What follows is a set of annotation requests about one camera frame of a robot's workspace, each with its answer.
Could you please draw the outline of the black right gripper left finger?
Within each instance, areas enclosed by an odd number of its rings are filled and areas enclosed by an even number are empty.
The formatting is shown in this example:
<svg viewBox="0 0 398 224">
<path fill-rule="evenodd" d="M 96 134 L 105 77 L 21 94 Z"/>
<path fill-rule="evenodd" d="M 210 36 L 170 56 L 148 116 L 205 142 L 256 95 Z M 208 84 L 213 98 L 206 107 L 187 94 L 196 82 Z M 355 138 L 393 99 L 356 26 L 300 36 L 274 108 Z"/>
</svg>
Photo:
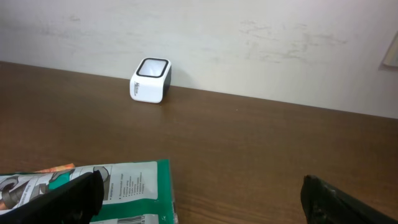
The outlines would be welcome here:
<svg viewBox="0 0 398 224">
<path fill-rule="evenodd" d="M 104 198 L 100 171 L 85 173 L 37 199 L 1 215 L 1 223 L 89 223 Z"/>
</svg>

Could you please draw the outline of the green 3M gloves package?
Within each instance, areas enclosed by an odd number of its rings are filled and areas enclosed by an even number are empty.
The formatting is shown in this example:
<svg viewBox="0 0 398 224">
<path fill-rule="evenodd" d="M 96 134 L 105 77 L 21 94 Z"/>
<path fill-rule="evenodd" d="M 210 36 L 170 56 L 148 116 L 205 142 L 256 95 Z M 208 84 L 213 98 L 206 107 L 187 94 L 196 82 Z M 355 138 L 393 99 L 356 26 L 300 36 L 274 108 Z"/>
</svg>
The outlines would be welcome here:
<svg viewBox="0 0 398 224">
<path fill-rule="evenodd" d="M 49 173 L 1 175 L 1 215 L 77 177 L 100 171 L 104 198 L 89 223 L 173 224 L 178 222 L 168 160 L 81 166 Z"/>
</svg>

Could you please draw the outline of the white barcode scanner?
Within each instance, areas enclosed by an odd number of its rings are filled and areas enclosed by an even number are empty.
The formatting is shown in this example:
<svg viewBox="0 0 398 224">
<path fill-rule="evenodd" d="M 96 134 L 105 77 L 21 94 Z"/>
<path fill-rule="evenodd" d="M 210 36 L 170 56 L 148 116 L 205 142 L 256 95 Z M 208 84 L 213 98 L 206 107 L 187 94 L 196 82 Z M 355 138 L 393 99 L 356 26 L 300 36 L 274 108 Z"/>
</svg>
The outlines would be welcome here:
<svg viewBox="0 0 398 224">
<path fill-rule="evenodd" d="M 160 103 L 172 80 L 172 63 L 164 58 L 147 57 L 141 60 L 129 82 L 133 100 Z"/>
</svg>

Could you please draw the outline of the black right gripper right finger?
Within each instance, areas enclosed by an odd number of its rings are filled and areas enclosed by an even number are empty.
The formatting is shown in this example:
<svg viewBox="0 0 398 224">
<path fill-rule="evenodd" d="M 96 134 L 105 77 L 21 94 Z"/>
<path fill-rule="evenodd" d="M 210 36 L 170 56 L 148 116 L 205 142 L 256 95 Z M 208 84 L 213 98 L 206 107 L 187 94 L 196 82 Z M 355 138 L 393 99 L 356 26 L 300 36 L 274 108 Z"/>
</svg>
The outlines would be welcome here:
<svg viewBox="0 0 398 224">
<path fill-rule="evenodd" d="M 300 201 L 308 224 L 397 224 L 315 175 L 303 178 Z"/>
</svg>

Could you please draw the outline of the small orange snack packet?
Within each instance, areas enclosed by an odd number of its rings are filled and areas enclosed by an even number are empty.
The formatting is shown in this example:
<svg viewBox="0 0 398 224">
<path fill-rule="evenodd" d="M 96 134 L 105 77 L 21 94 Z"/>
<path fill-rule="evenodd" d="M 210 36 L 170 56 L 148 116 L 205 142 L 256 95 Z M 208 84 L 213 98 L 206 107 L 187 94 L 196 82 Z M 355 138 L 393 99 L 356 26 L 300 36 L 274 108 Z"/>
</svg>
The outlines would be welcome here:
<svg viewBox="0 0 398 224">
<path fill-rule="evenodd" d="M 62 166 L 51 167 L 48 169 L 35 171 L 35 173 L 59 172 L 59 171 L 70 170 L 70 169 L 74 169 L 74 168 L 75 168 L 75 165 L 73 163 L 71 163 L 71 164 L 66 164 L 66 165 L 62 165 Z"/>
</svg>

